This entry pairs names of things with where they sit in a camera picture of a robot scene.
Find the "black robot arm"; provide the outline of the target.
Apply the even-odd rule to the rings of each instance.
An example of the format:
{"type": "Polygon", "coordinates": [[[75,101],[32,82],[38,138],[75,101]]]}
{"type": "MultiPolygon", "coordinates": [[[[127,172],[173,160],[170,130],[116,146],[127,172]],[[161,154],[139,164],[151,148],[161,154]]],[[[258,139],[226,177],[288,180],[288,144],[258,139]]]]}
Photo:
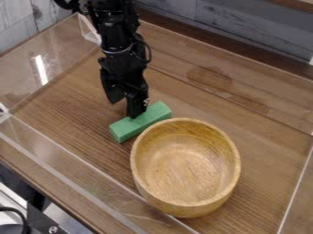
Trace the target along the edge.
{"type": "Polygon", "coordinates": [[[146,112],[150,103],[149,84],[145,70],[151,61],[151,53],[139,28],[139,17],[133,0],[87,0],[86,9],[79,0],[54,0],[55,4],[88,16],[104,56],[98,59],[100,81],[111,103],[126,99],[126,113],[137,118],[146,112]]]}

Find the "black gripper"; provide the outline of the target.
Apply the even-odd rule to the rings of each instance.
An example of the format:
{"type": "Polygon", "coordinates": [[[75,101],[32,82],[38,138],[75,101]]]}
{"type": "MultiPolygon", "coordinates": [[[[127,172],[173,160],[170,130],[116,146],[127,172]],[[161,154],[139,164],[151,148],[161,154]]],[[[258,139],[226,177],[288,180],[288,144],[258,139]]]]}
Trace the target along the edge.
{"type": "Polygon", "coordinates": [[[100,81],[111,103],[119,102],[126,95],[127,116],[135,119],[150,104],[149,84],[145,69],[151,61],[150,45],[143,39],[137,40],[122,51],[106,51],[98,59],[100,81]]]}

